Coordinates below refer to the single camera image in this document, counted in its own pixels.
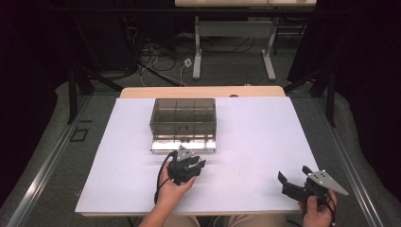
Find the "beige pants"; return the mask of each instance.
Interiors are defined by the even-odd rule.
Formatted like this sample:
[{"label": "beige pants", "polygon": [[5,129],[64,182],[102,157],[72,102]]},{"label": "beige pants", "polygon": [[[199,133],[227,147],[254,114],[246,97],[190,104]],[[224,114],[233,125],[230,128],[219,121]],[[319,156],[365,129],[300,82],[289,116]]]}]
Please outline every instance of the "beige pants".
[{"label": "beige pants", "polygon": [[[214,227],[286,227],[287,218],[284,215],[248,215],[218,217]],[[194,216],[170,216],[164,227],[201,227]]]}]

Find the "transparent box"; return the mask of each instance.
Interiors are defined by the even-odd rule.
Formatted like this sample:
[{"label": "transparent box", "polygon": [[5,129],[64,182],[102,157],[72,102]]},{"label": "transparent box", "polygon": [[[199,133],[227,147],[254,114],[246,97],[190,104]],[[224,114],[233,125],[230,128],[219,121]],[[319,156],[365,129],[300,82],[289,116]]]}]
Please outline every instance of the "transparent box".
[{"label": "transparent box", "polygon": [[216,151],[213,98],[156,98],[150,119],[151,151],[166,154],[183,145],[197,153]]}]

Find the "person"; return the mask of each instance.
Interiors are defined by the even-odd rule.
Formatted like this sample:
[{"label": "person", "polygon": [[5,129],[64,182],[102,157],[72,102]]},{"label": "person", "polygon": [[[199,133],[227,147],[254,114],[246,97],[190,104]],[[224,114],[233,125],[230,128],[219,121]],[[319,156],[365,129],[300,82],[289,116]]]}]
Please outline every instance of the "person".
[{"label": "person", "polygon": [[[143,219],[140,227],[162,227],[162,226],[197,226],[200,227],[195,217],[173,217],[171,212],[180,202],[181,198],[187,192],[194,182],[196,177],[191,178],[187,183],[176,185],[168,180],[167,167],[170,162],[166,163],[160,177],[160,183],[163,184],[159,189],[159,197],[156,205],[150,213]],[[337,198],[333,190],[329,189],[330,200],[328,205],[335,210]],[[240,226],[257,226],[256,223],[263,226],[286,226],[286,220],[283,216],[275,217],[268,216],[232,216],[226,217],[221,223],[224,226],[240,227]],[[332,214],[327,207],[319,207],[318,201],[311,196],[307,199],[307,212],[304,216],[304,227],[327,227],[332,221]]]}]

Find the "table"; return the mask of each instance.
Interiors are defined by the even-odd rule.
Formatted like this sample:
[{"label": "table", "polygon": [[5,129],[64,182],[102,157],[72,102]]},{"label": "table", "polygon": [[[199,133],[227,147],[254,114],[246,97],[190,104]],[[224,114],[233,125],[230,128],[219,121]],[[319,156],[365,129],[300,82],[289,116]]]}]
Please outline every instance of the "table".
[{"label": "table", "polygon": [[[313,7],[316,0],[175,0],[176,7],[267,7],[267,8],[305,8]],[[201,36],[243,36],[244,34],[254,37],[268,37],[269,42],[262,49],[263,63],[269,80],[276,80],[270,53],[278,27],[278,18],[269,22],[247,21],[247,22],[221,22],[200,21],[195,17],[195,59],[193,79],[201,77]]]},{"label": "table", "polygon": [[154,98],[210,96],[217,105],[217,152],[202,154],[206,166],[173,214],[299,212],[297,203],[281,194],[278,171],[302,185],[302,166],[318,168],[289,97],[275,86],[124,89],[76,212],[86,217],[146,215],[153,207],[156,177],[165,159],[149,151]]}]

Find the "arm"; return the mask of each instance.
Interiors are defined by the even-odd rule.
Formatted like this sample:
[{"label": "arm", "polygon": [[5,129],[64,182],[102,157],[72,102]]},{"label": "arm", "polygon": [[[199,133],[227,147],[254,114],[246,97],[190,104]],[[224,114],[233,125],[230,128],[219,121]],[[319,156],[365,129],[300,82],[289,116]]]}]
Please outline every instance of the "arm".
[{"label": "arm", "polygon": [[[328,204],[335,211],[337,198],[333,190],[329,189],[331,199]],[[327,207],[318,207],[318,201],[311,196],[307,199],[307,212],[304,216],[304,227],[327,227],[331,224],[331,212]]]},{"label": "arm", "polygon": [[162,170],[160,176],[161,187],[159,190],[159,199],[156,205],[145,217],[140,227],[162,227],[167,217],[174,210],[176,205],[180,202],[183,194],[188,191],[195,182],[195,177],[191,178],[187,183],[183,185],[176,185],[168,178],[167,167],[170,163],[167,163]]}]

